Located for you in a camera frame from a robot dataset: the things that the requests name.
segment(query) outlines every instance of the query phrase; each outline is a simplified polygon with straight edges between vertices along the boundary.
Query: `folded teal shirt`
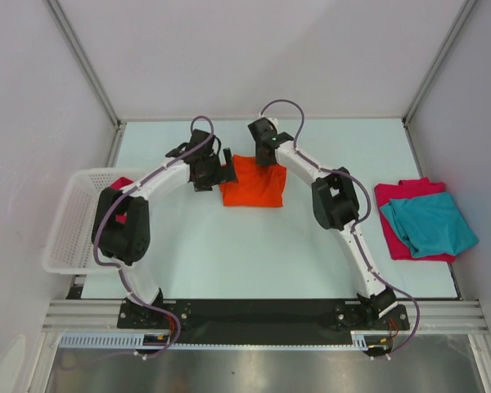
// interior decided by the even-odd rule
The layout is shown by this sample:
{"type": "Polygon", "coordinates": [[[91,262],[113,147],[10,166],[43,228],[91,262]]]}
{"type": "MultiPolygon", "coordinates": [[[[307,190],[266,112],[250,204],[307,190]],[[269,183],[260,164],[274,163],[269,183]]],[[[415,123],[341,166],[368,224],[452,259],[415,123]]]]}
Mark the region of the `folded teal shirt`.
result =
{"type": "Polygon", "coordinates": [[[448,192],[391,199],[381,211],[397,238],[417,258],[458,255],[478,243],[448,192]]]}

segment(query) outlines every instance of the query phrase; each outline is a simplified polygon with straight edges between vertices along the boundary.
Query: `black motor joint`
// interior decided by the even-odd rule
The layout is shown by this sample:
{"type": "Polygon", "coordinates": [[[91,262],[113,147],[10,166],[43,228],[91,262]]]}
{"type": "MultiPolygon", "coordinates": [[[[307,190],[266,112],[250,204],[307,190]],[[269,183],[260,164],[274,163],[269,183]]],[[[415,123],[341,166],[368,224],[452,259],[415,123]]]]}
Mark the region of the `black motor joint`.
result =
{"type": "Polygon", "coordinates": [[[180,155],[186,151],[190,151],[196,146],[201,145],[207,138],[211,138],[211,140],[199,150],[183,159],[183,161],[189,165],[189,181],[193,183],[195,191],[211,191],[213,186],[236,181],[236,172],[232,163],[231,149],[223,149],[225,166],[222,166],[219,157],[222,143],[218,137],[212,136],[206,131],[201,131],[199,129],[193,130],[189,142],[182,143],[165,156],[169,158],[180,157],[180,155]],[[214,151],[213,149],[215,140],[218,143],[217,151],[214,151]]]}
{"type": "Polygon", "coordinates": [[[397,299],[393,290],[386,287],[384,291],[378,295],[373,295],[370,298],[357,295],[360,304],[363,307],[365,313],[365,319],[369,323],[374,323],[380,319],[380,314],[385,310],[390,308],[392,305],[396,304],[397,299]]]}
{"type": "Polygon", "coordinates": [[[247,128],[255,140],[255,160],[259,166],[275,165],[275,151],[284,142],[293,140],[288,133],[278,133],[275,125],[265,117],[249,124],[247,128]]]}
{"type": "MultiPolygon", "coordinates": [[[[121,190],[112,187],[107,187],[100,193],[91,233],[93,244],[100,222],[122,195],[121,190]]],[[[141,196],[126,196],[107,219],[100,235],[98,248],[104,256],[116,257],[127,266],[131,266],[146,254],[150,243],[149,202],[141,196]],[[117,215],[126,215],[126,222],[118,221],[117,215]]]]}

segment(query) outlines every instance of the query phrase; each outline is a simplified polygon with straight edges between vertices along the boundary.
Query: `metal frame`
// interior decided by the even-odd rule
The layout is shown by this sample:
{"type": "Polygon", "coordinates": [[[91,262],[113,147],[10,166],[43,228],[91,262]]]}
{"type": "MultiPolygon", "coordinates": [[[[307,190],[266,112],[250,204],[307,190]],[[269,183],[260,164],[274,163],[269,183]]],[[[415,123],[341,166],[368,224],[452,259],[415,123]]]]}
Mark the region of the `metal frame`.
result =
{"type": "Polygon", "coordinates": [[[418,107],[420,106],[420,104],[422,104],[424,97],[429,92],[431,85],[435,81],[436,76],[439,74],[442,65],[446,62],[448,54],[454,47],[455,42],[462,35],[462,31],[466,27],[467,22],[471,18],[473,11],[477,8],[479,3],[480,0],[466,0],[460,8],[457,18],[449,29],[449,32],[446,35],[442,46],[437,52],[435,59],[431,63],[426,76],[422,80],[422,83],[417,90],[417,93],[415,94],[415,97],[413,98],[412,103],[409,106],[408,111],[406,112],[406,115],[403,118],[403,122],[406,126],[411,123],[411,119],[413,118],[415,113],[417,113],[418,107]]]}
{"type": "Polygon", "coordinates": [[[118,153],[120,152],[120,148],[122,146],[122,140],[124,139],[125,128],[127,125],[128,124],[125,122],[121,123],[120,126],[116,129],[115,135],[113,135],[111,147],[106,158],[106,164],[104,165],[106,168],[110,168],[112,166],[115,166],[116,164],[118,153]]]}
{"type": "MultiPolygon", "coordinates": [[[[146,333],[156,330],[122,330],[117,328],[123,300],[54,300],[43,325],[43,343],[34,369],[29,392],[44,392],[49,381],[56,349],[61,339],[74,348],[128,349],[128,342],[139,341],[146,333]]],[[[416,311],[410,301],[406,305],[411,323],[416,311]]],[[[420,301],[419,335],[468,335],[486,392],[491,392],[491,337],[478,301],[420,301]]],[[[352,332],[352,346],[198,346],[178,345],[175,350],[359,350],[365,345],[364,336],[377,332],[352,332]]]]}
{"type": "Polygon", "coordinates": [[[65,15],[62,6],[58,2],[58,0],[44,0],[44,2],[51,12],[56,26],[62,33],[62,36],[64,37],[68,48],[73,54],[73,57],[76,59],[80,69],[83,71],[84,78],[88,81],[93,93],[95,94],[95,96],[97,96],[98,101],[106,112],[107,117],[115,127],[118,127],[120,121],[115,113],[115,109],[113,108],[113,105],[111,104],[106,91],[102,87],[97,73],[92,68],[91,61],[88,59],[88,56],[83,50],[82,44],[80,43],[78,36],[74,32],[73,26],[69,22],[69,19],[65,15]]]}
{"type": "MultiPolygon", "coordinates": [[[[118,329],[123,300],[54,300],[49,305],[43,332],[126,332],[160,333],[161,330],[118,329]]],[[[406,305],[410,324],[417,312],[412,302],[406,305]]],[[[420,327],[417,334],[489,334],[480,303],[459,300],[421,300],[420,327]]],[[[375,332],[357,332],[375,334],[375,332]]]]}
{"type": "Polygon", "coordinates": [[[469,336],[482,383],[486,393],[491,393],[491,336],[469,336]]]}

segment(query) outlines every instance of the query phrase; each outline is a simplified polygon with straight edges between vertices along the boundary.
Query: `light blue table surface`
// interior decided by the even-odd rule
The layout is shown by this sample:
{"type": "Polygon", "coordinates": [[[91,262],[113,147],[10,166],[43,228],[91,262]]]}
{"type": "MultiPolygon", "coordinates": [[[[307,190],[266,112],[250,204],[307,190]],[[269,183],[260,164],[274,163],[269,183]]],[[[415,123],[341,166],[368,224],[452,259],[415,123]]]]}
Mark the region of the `light blue table surface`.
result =
{"type": "MultiPolygon", "coordinates": [[[[215,132],[234,154],[253,156],[246,120],[216,121],[215,132]]],[[[282,120],[294,135],[299,120],[282,120]]],[[[197,127],[209,130],[200,122],[197,127]]],[[[164,154],[189,140],[189,122],[128,123],[117,167],[152,169],[164,154]]],[[[378,183],[418,178],[398,119],[308,120],[299,144],[333,168],[345,166],[372,195],[378,183]]],[[[366,203],[357,190],[361,212],[366,203]]],[[[457,296],[443,262],[390,258],[373,207],[362,231],[383,276],[422,298],[457,296]]],[[[194,193],[192,184],[169,194],[152,210],[155,280],[168,298],[352,298],[351,271],[335,238],[313,217],[311,190],[289,174],[281,209],[228,208],[220,191],[194,193]]],[[[89,275],[83,298],[122,298],[116,273],[89,275]]]]}

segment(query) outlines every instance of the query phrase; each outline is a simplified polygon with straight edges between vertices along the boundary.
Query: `orange cloth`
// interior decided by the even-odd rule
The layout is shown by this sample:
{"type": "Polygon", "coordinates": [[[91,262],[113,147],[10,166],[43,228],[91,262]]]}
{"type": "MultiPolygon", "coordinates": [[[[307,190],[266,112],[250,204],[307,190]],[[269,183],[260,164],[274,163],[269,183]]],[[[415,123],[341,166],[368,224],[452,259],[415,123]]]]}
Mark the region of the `orange cloth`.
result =
{"type": "Polygon", "coordinates": [[[279,164],[262,167],[254,157],[234,155],[238,183],[220,184],[224,206],[282,207],[287,169],[279,164]]]}

